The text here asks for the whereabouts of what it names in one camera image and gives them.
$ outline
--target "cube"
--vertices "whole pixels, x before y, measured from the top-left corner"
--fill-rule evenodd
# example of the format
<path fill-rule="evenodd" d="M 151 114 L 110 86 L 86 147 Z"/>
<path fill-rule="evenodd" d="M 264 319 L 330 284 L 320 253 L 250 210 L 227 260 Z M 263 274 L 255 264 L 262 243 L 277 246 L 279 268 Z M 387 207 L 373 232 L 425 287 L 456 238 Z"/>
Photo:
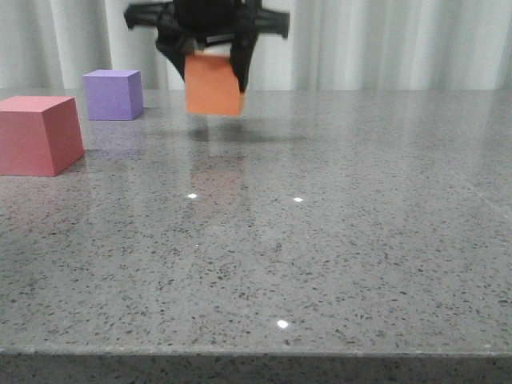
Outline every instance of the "cube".
<path fill-rule="evenodd" d="M 244 94 L 227 56 L 187 55 L 185 89 L 186 110 L 191 114 L 238 116 L 242 112 Z"/>
<path fill-rule="evenodd" d="M 90 120 L 134 120 L 144 111 L 139 70 L 96 70 L 83 83 Z"/>
<path fill-rule="evenodd" d="M 0 101 L 0 174 L 56 176 L 84 155 L 74 98 Z"/>

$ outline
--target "white curtain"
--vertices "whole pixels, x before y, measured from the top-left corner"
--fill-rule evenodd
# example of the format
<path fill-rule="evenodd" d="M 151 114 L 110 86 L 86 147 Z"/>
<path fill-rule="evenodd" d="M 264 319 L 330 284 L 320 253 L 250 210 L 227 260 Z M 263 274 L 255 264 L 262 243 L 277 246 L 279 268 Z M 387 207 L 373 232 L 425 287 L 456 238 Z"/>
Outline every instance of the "white curtain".
<path fill-rule="evenodd" d="M 126 28 L 130 2 L 0 0 L 0 88 L 80 88 L 92 70 L 137 69 L 145 88 L 181 89 L 156 31 Z M 259 39 L 252 90 L 512 87 L 512 0 L 263 3 L 291 12 L 291 29 Z"/>

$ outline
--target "orange cube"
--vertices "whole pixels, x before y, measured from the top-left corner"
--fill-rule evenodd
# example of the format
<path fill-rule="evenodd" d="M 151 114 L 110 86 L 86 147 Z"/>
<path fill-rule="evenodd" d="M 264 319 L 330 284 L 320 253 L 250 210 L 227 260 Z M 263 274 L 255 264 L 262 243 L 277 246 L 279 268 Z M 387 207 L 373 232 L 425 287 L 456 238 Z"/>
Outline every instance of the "orange cube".
<path fill-rule="evenodd" d="M 188 55 L 185 88 L 189 113 L 238 116 L 242 112 L 244 94 L 227 56 Z"/>

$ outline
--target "red block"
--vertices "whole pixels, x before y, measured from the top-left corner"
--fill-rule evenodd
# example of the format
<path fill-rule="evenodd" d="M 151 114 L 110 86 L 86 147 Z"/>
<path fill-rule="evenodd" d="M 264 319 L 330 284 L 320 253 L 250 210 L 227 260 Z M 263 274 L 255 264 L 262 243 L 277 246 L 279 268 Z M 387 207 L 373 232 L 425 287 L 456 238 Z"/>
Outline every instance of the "red block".
<path fill-rule="evenodd" d="M 74 98 L 0 101 L 0 174 L 56 176 L 83 155 Z"/>

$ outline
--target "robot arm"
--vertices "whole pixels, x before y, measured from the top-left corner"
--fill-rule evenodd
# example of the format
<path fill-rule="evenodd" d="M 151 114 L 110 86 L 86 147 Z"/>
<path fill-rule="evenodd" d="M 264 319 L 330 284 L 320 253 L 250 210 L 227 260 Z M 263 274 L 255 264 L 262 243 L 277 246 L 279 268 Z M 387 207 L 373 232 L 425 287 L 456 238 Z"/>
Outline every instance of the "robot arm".
<path fill-rule="evenodd" d="M 230 63 L 241 92 L 260 34 L 288 37 L 290 14 L 262 7 L 262 0 L 174 0 L 132 4 L 124 13 L 128 28 L 156 27 L 157 49 L 182 78 L 185 56 L 208 46 L 231 44 Z"/>

